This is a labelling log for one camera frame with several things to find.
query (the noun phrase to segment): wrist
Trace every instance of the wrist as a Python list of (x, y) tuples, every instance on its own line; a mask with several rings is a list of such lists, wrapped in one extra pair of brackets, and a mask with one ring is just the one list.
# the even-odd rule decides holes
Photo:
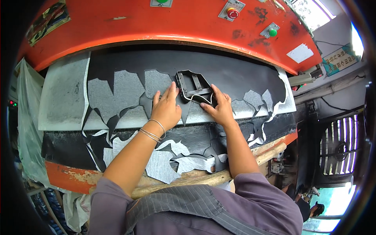
[(225, 132), (239, 128), (239, 124), (235, 121), (235, 119), (229, 123), (226, 123), (226, 125), (222, 125), (222, 126)]
[(161, 137), (164, 133), (162, 127), (155, 121), (148, 121), (142, 128), (158, 137)]

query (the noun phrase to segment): hand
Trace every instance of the hand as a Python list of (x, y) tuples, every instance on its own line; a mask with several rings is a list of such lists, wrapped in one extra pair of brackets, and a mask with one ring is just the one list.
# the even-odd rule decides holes
[(172, 82), (159, 100), (160, 94), (161, 92), (157, 91), (154, 95), (151, 119), (160, 122), (163, 128), (168, 131), (176, 126), (182, 116), (182, 109), (179, 105), (176, 105), (179, 88), (176, 88), (175, 82)]
[(296, 198), (295, 198), (295, 202), (298, 202), (299, 199), (302, 198), (302, 195), (300, 193), (298, 193), (298, 195), (296, 195)]
[(223, 128), (226, 129), (227, 127), (238, 125), (232, 116), (230, 96), (222, 93), (214, 84), (211, 87), (213, 88), (218, 105), (213, 108), (208, 104), (201, 103), (200, 106), (213, 117), (216, 123), (222, 125)]

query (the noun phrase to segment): black hair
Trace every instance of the black hair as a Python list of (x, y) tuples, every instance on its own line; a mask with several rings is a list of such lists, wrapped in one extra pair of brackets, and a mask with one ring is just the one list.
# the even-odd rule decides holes
[(317, 209), (313, 212), (312, 217), (316, 217), (316, 216), (321, 215), (324, 212), (324, 210), (325, 210), (324, 204), (318, 204), (316, 202), (315, 206), (317, 206)]

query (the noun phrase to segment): plastic bag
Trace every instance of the plastic bag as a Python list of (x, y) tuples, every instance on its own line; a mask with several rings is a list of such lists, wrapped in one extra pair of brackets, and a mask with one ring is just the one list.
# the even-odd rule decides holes
[(63, 205), (68, 227), (75, 232), (81, 232), (81, 226), (90, 217), (90, 195), (73, 192), (64, 193)]
[(38, 130), (38, 115), (44, 78), (25, 61), (25, 58), (17, 67), (20, 67), (17, 77), (18, 153), (23, 170), (31, 180), (43, 183), (46, 188), (66, 193), (67, 190), (50, 184), (44, 158), (41, 156), (43, 131)]

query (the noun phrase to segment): window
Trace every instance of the window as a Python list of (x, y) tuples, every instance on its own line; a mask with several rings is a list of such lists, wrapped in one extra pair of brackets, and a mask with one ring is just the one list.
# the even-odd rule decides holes
[(310, 218), (303, 224), (302, 235), (330, 234), (340, 221), (355, 192), (355, 185), (344, 187), (321, 188), (320, 196), (314, 195), (310, 206), (317, 203), (324, 204), (324, 212), (317, 218)]
[(292, 0), (291, 3), (311, 31), (335, 18), (319, 0)]

